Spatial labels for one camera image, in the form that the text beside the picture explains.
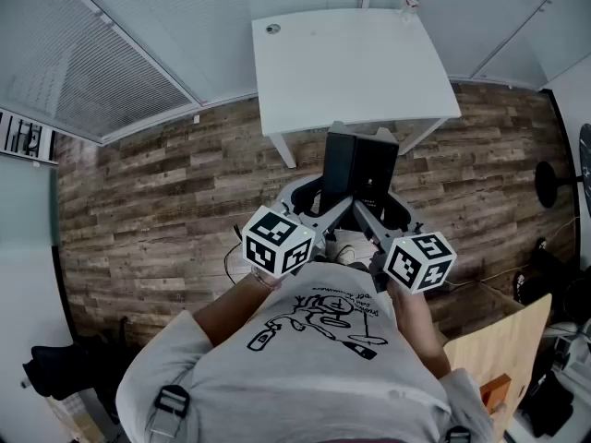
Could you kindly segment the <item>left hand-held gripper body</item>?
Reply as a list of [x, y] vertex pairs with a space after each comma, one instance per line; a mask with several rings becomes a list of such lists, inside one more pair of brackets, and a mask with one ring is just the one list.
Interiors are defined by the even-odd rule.
[[306, 176], [284, 187], [271, 206], [259, 207], [242, 230], [243, 259], [272, 277], [309, 262], [353, 205], [346, 196], [321, 213], [313, 212], [321, 187], [320, 175]]

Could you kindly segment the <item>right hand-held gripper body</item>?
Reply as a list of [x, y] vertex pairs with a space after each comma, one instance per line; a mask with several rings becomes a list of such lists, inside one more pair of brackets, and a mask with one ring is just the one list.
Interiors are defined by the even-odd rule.
[[353, 214], [364, 236], [377, 248], [369, 271], [376, 290], [390, 281], [408, 293], [423, 293], [443, 285], [457, 254], [440, 232], [430, 230], [415, 210], [389, 194], [381, 214], [356, 200]]

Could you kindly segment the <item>black box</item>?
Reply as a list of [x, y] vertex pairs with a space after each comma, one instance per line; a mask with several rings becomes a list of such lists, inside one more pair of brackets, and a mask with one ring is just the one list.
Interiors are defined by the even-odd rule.
[[330, 133], [321, 178], [320, 212], [351, 196], [375, 215], [387, 205], [399, 145], [377, 136]]

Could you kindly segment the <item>person's right forearm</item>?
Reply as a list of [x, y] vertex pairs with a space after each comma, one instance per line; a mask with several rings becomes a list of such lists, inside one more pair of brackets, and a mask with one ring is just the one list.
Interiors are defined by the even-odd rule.
[[398, 330], [423, 366], [437, 379], [450, 374], [451, 365], [439, 342], [424, 294], [412, 294], [393, 280], [389, 280], [387, 292], [392, 299]]

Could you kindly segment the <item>person's left forearm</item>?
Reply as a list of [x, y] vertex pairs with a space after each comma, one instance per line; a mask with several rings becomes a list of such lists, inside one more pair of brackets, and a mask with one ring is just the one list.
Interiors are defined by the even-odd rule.
[[211, 345], [219, 346], [251, 319], [282, 281], [253, 269], [230, 290], [197, 311], [193, 318]]

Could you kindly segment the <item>white table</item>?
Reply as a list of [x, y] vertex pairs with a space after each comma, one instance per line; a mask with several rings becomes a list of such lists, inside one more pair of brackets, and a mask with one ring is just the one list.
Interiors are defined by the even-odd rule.
[[[347, 125], [420, 120], [403, 141], [407, 153], [461, 115], [438, 53], [419, 16], [346, 8], [252, 22], [261, 130], [289, 168], [284, 135]], [[277, 34], [266, 27], [278, 24]]]

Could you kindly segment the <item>light wooden table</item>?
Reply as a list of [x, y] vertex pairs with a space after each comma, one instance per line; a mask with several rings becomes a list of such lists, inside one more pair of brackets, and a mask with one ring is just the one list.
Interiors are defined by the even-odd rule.
[[478, 386], [503, 374], [511, 379], [506, 409], [493, 416], [495, 443], [502, 441], [531, 382], [551, 302], [552, 295], [547, 293], [530, 305], [517, 306], [509, 316], [443, 345], [452, 367], [465, 369]]

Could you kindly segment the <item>grey printed t-shirt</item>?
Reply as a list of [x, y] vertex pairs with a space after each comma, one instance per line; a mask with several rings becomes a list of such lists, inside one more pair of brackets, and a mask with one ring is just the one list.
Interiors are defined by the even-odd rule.
[[[131, 443], [444, 443], [456, 425], [493, 442], [475, 381], [423, 366], [364, 265], [282, 280], [219, 346], [183, 311], [143, 347], [115, 399]], [[165, 385], [188, 392], [185, 418], [154, 407]]]

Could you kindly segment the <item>orange wooden block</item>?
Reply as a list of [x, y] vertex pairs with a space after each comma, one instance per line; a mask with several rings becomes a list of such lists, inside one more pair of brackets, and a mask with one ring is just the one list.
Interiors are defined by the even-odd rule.
[[511, 383], [512, 379], [507, 374], [502, 374], [480, 387], [481, 400], [490, 415], [505, 407]]

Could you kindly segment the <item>round black marble table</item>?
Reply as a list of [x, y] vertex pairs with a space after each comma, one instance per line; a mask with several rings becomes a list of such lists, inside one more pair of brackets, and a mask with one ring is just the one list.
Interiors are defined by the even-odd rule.
[[581, 174], [571, 178], [558, 178], [548, 162], [540, 162], [535, 170], [535, 188], [542, 206], [551, 208], [560, 186], [582, 183], [585, 201], [591, 216], [591, 125], [581, 126], [579, 134]]

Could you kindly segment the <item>black office chair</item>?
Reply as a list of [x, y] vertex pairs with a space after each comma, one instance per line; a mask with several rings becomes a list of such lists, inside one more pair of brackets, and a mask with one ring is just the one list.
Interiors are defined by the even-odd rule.
[[62, 401], [93, 389], [110, 419], [118, 424], [115, 395], [130, 363], [126, 323], [126, 317], [119, 320], [117, 337], [107, 329], [101, 335], [80, 336], [65, 347], [32, 347], [31, 360], [23, 368], [35, 391]]

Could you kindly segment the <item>black white wall sign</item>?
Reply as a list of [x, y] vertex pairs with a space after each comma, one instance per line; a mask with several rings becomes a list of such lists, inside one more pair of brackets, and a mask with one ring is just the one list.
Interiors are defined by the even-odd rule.
[[54, 131], [0, 108], [0, 150], [50, 161]]

